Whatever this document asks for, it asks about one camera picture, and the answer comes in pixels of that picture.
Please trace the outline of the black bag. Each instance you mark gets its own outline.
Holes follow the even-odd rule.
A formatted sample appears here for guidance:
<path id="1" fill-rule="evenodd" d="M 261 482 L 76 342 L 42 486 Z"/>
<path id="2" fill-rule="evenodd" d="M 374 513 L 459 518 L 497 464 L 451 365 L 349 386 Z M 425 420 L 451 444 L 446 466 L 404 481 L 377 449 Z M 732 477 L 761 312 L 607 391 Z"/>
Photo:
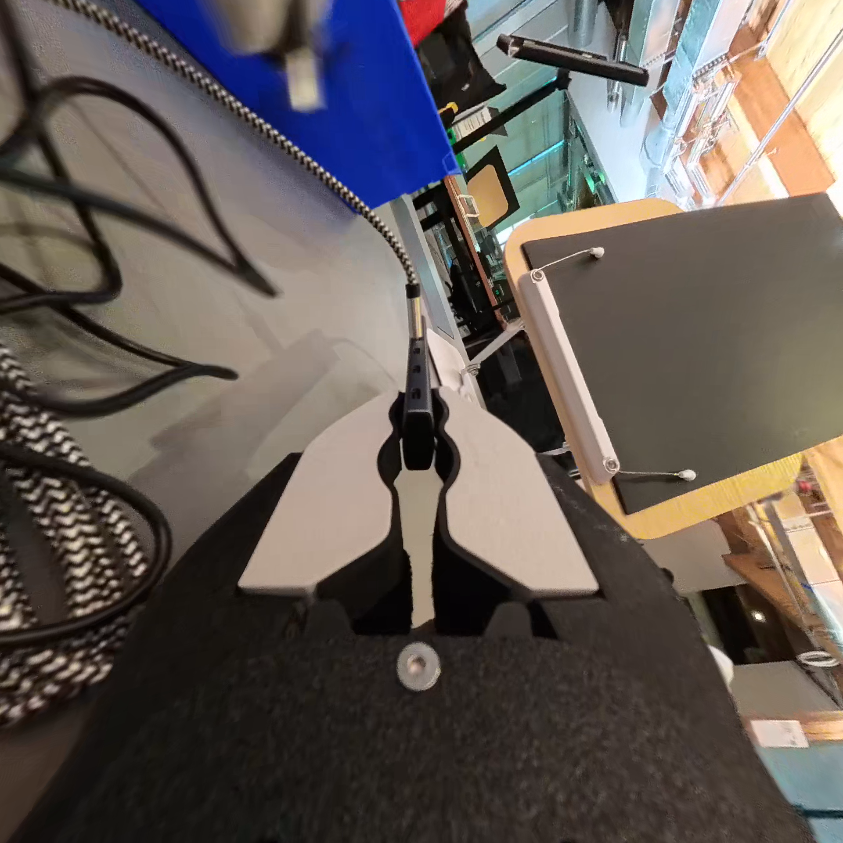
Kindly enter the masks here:
<path id="1" fill-rule="evenodd" d="M 416 47 L 416 56 L 445 130 L 468 111 L 507 90 L 507 86 L 497 82 L 479 58 L 467 10 L 467 2 L 455 7 Z"/>

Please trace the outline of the grey USB hub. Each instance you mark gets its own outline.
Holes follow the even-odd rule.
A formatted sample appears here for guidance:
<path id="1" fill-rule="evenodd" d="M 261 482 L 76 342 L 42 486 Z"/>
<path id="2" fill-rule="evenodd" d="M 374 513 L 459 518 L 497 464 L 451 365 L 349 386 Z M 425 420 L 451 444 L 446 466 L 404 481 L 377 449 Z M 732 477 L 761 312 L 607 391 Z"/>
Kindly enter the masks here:
<path id="1" fill-rule="evenodd" d="M 401 444 L 407 470 L 424 471 L 431 467 L 436 434 L 425 336 L 412 338 L 409 342 Z"/>

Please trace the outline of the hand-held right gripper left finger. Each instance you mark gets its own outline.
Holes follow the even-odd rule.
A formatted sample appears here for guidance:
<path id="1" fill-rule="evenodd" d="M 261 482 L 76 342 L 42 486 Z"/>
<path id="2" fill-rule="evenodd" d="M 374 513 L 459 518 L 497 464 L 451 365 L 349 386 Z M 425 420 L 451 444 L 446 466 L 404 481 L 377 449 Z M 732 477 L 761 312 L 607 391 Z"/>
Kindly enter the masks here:
<path id="1" fill-rule="evenodd" d="M 402 397 L 378 395 L 305 448 L 240 575 L 242 592 L 313 597 L 354 562 L 393 540 L 402 546 Z"/>

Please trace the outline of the grey desk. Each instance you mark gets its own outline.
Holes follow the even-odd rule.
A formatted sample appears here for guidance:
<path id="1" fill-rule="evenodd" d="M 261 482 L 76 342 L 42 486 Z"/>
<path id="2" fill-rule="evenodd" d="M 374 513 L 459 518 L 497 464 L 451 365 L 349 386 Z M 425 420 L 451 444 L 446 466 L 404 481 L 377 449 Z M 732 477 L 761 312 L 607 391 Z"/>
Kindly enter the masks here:
<path id="1" fill-rule="evenodd" d="M 122 271 L 121 297 L 80 307 L 154 350 L 230 367 L 238 380 L 197 378 L 111 418 L 71 421 L 96 468 L 155 502 L 173 530 L 172 570 L 237 501 L 347 412 L 404 389 L 407 327 L 398 262 L 383 239 L 287 156 L 173 73 L 82 17 L 10 2 L 38 82 L 104 79 L 158 112 L 189 148 L 243 251 L 286 291 L 269 300 L 224 269 L 118 219 L 94 214 Z M 152 208 L 224 251 L 174 153 L 118 104 L 80 98 L 52 126 L 85 187 Z M 60 202 L 2 188 L 3 260 L 38 282 L 88 285 L 93 258 Z M 47 311 L 9 317 L 2 335 L 45 392 L 99 396 L 161 366 L 106 350 Z M 2 732 L 2 841 L 49 789 L 111 683 Z"/>

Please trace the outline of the wood-framed black board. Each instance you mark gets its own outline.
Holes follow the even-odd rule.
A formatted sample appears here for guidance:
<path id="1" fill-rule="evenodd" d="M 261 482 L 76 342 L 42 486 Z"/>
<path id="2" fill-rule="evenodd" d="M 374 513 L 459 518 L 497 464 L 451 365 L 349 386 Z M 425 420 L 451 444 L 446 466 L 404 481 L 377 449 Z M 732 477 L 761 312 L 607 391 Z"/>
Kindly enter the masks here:
<path id="1" fill-rule="evenodd" d="M 826 193 L 697 212 L 641 199 L 518 226 L 504 267 L 588 494 L 640 540 L 784 490 L 841 438 L 841 216 Z M 632 471 L 587 473 L 540 320 L 558 315 Z"/>

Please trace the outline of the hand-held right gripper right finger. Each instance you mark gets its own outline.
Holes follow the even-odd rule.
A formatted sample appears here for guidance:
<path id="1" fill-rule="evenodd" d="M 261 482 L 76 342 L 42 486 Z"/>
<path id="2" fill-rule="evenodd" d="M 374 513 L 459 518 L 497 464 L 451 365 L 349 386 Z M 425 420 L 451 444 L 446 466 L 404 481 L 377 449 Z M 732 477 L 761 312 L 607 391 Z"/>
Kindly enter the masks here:
<path id="1" fill-rule="evenodd" d="M 526 598 L 593 596 L 598 582 L 532 448 L 511 427 L 441 387 L 444 537 Z"/>

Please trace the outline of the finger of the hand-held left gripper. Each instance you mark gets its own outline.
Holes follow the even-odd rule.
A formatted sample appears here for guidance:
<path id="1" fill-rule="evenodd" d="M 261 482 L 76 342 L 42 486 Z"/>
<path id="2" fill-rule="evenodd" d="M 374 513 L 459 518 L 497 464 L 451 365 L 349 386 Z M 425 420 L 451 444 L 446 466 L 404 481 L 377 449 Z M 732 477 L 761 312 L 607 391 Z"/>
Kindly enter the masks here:
<path id="1" fill-rule="evenodd" d="M 281 72 L 292 111 L 324 108 L 324 27 L 332 1 L 206 1 L 203 5 L 230 54 L 264 59 Z"/>

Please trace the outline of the tan backed chair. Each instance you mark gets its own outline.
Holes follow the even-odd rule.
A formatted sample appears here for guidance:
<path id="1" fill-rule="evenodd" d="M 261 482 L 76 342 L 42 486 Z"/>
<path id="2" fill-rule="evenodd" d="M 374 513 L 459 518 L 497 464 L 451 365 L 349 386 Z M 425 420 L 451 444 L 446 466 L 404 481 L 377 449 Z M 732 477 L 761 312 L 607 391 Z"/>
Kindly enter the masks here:
<path id="1" fill-rule="evenodd" d="M 492 147 L 466 175 L 467 195 L 484 229 L 492 229 L 519 211 L 520 202 L 497 146 Z"/>

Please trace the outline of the blue storage bin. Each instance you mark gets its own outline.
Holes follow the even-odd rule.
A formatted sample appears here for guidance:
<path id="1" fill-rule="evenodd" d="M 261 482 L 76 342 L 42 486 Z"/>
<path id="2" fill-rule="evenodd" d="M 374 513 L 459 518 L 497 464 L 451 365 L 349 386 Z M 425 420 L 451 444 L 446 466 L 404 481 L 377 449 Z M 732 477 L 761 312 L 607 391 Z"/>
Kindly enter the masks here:
<path id="1" fill-rule="evenodd" d="M 211 2 L 141 1 L 231 94 L 367 205 L 378 207 L 458 173 L 396 2 L 329 2 L 320 31 L 324 108 L 293 111 L 268 58 L 238 56 Z"/>

